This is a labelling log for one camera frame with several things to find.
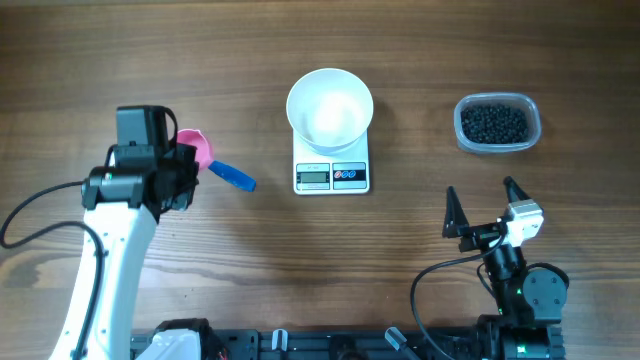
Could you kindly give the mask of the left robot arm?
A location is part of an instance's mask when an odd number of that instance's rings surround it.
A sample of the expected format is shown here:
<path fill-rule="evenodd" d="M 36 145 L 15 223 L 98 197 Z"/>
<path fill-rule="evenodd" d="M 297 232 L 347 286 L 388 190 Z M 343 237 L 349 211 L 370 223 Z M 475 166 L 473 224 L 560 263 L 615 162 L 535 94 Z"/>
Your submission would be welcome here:
<path fill-rule="evenodd" d="M 177 142 L 177 119 L 159 105 L 116 111 L 108 164 L 81 186 L 84 245 L 54 359 L 126 359 L 140 275 L 162 214 L 193 201 L 199 166 Z"/>

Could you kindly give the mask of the pink scoop blue handle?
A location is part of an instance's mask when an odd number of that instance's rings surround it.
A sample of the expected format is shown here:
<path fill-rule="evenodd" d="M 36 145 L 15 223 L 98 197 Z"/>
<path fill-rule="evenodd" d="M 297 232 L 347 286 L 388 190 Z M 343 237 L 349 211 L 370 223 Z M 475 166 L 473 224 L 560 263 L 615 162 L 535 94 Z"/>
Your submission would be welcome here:
<path fill-rule="evenodd" d="M 208 169 L 224 181 L 243 191 L 253 192 L 255 190 L 257 183 L 252 177 L 228 164 L 214 159 L 213 143 L 200 130 L 179 130 L 177 142 L 196 148 L 195 161 L 199 164 L 201 171 Z"/>

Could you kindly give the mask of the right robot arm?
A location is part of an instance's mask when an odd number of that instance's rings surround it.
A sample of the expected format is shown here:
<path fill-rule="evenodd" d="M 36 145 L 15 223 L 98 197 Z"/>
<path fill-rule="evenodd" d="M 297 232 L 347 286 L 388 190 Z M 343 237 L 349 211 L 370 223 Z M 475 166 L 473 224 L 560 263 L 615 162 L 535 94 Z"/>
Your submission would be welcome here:
<path fill-rule="evenodd" d="M 478 251 L 496 315 L 482 315 L 465 345 L 463 359 L 563 359 L 559 324 L 569 289 L 567 274 L 548 263 L 526 262 L 522 245 L 536 237 L 544 210 L 510 177 L 504 179 L 508 205 L 493 223 L 472 226 L 457 193 L 447 189 L 442 235 L 458 238 L 459 250 Z"/>

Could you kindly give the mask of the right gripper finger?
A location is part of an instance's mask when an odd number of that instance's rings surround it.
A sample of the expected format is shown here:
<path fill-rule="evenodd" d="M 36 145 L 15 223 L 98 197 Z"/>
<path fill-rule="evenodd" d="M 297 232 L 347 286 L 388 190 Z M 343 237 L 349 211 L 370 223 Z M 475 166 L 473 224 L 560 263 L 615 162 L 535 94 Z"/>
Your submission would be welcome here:
<path fill-rule="evenodd" d="M 449 186 L 446 191 L 446 210 L 442 229 L 443 238 L 460 238 L 469 232 L 466 218 L 456 190 Z"/>
<path fill-rule="evenodd" d="M 511 177 L 507 176 L 503 180 L 506 195 L 509 203 L 529 200 L 530 196 Z"/>

